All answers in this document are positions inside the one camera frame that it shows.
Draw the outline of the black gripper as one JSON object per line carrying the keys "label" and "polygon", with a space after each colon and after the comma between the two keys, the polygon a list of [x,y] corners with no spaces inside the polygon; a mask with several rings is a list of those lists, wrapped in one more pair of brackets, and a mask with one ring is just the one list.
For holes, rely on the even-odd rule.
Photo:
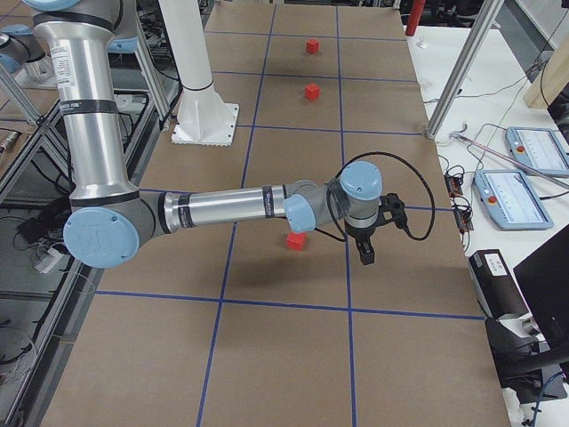
{"label": "black gripper", "polygon": [[376,226],[357,227],[345,222],[346,232],[355,240],[360,262],[369,265],[375,262],[375,252],[371,244],[371,237],[376,230]]}

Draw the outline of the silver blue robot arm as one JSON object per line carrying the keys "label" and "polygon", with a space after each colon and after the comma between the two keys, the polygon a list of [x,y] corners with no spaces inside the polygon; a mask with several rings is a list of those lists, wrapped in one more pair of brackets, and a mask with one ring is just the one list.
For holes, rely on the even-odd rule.
{"label": "silver blue robot arm", "polygon": [[32,29],[24,24],[1,28],[1,64],[14,74],[27,64],[36,63],[46,56]]}
{"label": "silver blue robot arm", "polygon": [[197,226],[284,218],[296,233],[344,221],[360,260],[374,260],[381,173],[366,161],[347,165],[324,185],[297,181],[209,193],[143,195],[124,162],[108,48],[136,32],[132,1],[33,1],[36,33],[49,45],[75,189],[63,228],[70,253],[108,269],[128,262],[152,238]]}

